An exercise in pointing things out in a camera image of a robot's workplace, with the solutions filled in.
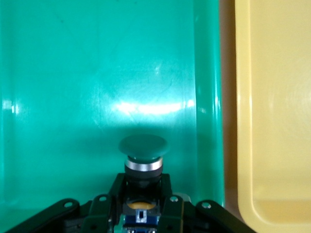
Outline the green mushroom push button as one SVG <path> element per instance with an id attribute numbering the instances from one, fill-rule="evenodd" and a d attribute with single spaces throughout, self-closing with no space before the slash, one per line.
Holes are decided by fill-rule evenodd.
<path id="1" fill-rule="evenodd" d="M 163 156 L 169 150 L 168 142 L 153 134 L 135 134 L 122 139 L 119 150 L 127 156 L 121 232 L 157 233 Z"/>

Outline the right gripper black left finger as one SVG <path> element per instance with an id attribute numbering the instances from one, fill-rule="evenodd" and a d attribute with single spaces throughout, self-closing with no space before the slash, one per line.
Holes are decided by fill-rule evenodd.
<path id="1" fill-rule="evenodd" d="M 125 187 L 125 174 L 119 173 L 107 194 L 83 205 L 74 199 L 62 199 L 4 233 L 114 233 Z"/>

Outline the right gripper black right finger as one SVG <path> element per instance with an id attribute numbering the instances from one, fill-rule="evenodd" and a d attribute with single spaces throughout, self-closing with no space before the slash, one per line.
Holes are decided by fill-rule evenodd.
<path id="1" fill-rule="evenodd" d="M 215 201 L 183 200 L 173 193 L 168 174 L 162 175 L 160 189 L 157 233 L 257 233 Z"/>

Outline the green plastic tray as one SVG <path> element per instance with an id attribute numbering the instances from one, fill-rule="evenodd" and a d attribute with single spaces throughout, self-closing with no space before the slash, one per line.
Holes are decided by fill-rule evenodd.
<path id="1" fill-rule="evenodd" d="M 0 0 L 0 224 L 106 192 L 136 133 L 224 204 L 220 64 L 219 0 Z"/>

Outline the yellow plastic tray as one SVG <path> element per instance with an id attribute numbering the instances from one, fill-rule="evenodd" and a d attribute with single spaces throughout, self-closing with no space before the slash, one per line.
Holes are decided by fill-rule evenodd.
<path id="1" fill-rule="evenodd" d="M 311 0 L 235 0 L 238 207 L 311 233 Z"/>

